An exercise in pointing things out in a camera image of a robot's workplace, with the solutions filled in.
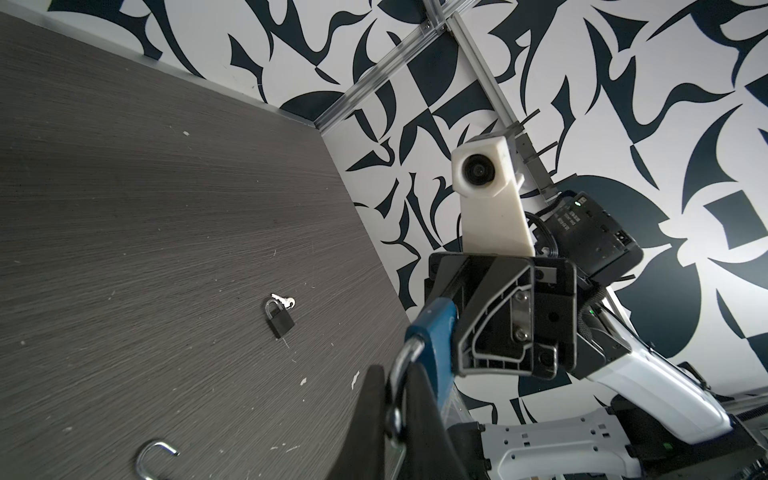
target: black lens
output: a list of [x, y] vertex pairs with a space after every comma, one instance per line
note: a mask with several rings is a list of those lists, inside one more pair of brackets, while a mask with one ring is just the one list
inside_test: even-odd
[[470, 155], [464, 163], [464, 177], [472, 185], [490, 184], [496, 176], [491, 159], [485, 155]]

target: black and white patterned wall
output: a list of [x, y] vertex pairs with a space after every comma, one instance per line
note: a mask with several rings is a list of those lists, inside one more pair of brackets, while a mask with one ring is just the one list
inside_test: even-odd
[[[418, 0], [12, 0], [316, 118], [424, 20]], [[614, 285], [640, 335], [716, 392], [768, 386], [768, 0], [481, 0], [463, 15], [555, 181], [644, 248]], [[450, 151], [501, 127], [443, 34], [324, 135], [411, 318], [456, 250]], [[525, 200], [537, 210], [535, 192]], [[561, 374], [457, 379], [473, 416], [578, 415], [610, 390]]]

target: gray plastic panel with holes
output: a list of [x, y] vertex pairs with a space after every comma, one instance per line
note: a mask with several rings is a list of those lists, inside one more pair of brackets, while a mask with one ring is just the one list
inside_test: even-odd
[[605, 409], [532, 425], [485, 424], [482, 433], [492, 480], [586, 472], [641, 477], [639, 461], [625, 448], [629, 443], [618, 419]]

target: silver key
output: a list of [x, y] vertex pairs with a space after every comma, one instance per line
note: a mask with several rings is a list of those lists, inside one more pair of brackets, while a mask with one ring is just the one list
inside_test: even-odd
[[293, 299], [292, 296], [289, 296], [288, 298], [282, 298], [280, 295], [273, 293], [272, 298], [282, 303], [283, 308], [285, 308], [286, 310], [288, 310], [289, 308], [293, 308], [296, 305], [296, 301]]

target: black padlock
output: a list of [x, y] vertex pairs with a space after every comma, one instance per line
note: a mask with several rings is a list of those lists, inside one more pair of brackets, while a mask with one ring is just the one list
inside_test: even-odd
[[[272, 316], [272, 313], [270, 312], [271, 303], [277, 305], [277, 314], [275, 316]], [[264, 311], [266, 312], [266, 320], [269, 322], [270, 327], [277, 338], [288, 333], [288, 330], [292, 329], [295, 325], [293, 319], [288, 314], [288, 310], [286, 310], [283, 307], [283, 304], [277, 300], [267, 300], [266, 305], [264, 306]]]

